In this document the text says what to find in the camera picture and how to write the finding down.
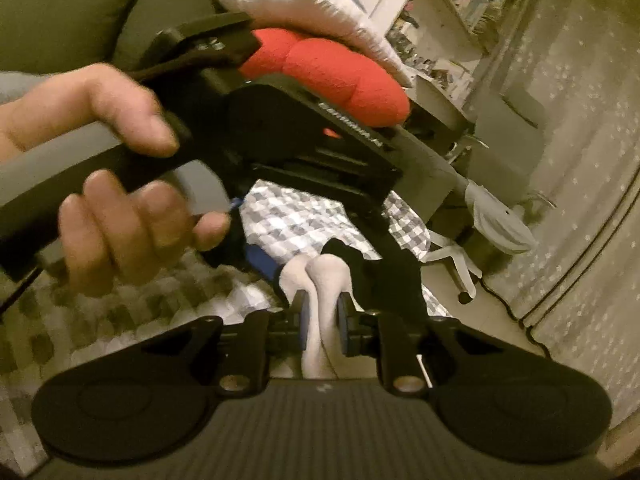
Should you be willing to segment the person left hand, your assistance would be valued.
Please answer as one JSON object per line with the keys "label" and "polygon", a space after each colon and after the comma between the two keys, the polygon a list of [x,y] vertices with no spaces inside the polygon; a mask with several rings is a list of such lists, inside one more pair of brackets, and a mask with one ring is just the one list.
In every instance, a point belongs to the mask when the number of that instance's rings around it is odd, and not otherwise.
{"label": "person left hand", "polygon": [[[98,63],[49,77],[2,105],[2,162],[92,122],[114,128],[138,153],[168,157],[178,150],[155,94],[114,66]],[[68,282],[89,297],[106,295],[116,281],[151,281],[186,248],[216,247],[229,228],[223,212],[194,218],[166,182],[127,194],[106,169],[90,174],[81,193],[66,197],[58,210]]]}

